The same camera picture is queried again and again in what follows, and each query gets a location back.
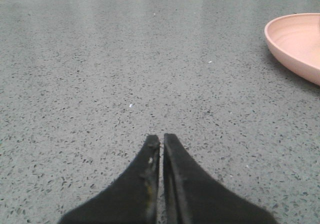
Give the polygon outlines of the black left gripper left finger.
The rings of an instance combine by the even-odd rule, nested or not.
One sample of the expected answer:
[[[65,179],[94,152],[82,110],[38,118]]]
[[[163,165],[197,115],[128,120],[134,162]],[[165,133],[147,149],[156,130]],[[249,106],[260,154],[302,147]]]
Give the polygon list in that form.
[[[127,169],[104,191],[66,213],[60,223],[155,223],[160,141],[149,135]]]

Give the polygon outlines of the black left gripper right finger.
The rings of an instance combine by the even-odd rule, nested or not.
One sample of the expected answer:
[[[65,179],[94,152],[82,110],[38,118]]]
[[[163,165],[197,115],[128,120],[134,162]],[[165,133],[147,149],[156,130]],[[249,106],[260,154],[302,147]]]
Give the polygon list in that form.
[[[168,223],[276,223],[269,212],[206,173],[176,135],[164,135],[163,157]]]

